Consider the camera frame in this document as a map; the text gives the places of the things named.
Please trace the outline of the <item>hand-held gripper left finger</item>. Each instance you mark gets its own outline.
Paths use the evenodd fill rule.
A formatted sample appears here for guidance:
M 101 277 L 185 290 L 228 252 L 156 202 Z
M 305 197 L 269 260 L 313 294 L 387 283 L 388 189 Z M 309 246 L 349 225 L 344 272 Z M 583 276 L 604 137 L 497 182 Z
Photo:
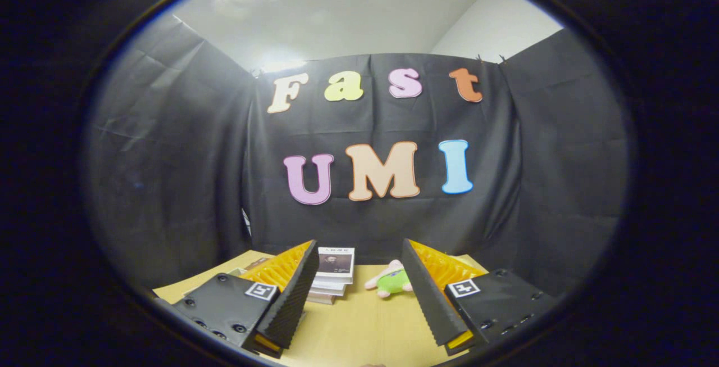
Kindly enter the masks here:
M 233 346 L 279 359 L 290 347 L 319 267 L 307 241 L 234 277 L 216 273 L 172 307 Z

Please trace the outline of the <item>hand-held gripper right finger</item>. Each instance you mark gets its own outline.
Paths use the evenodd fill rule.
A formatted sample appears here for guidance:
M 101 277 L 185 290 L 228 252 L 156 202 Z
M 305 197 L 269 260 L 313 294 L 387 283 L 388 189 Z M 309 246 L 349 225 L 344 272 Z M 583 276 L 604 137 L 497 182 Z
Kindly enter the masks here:
M 521 333 L 558 302 L 511 270 L 483 271 L 410 239 L 401 261 L 434 341 L 449 356 Z

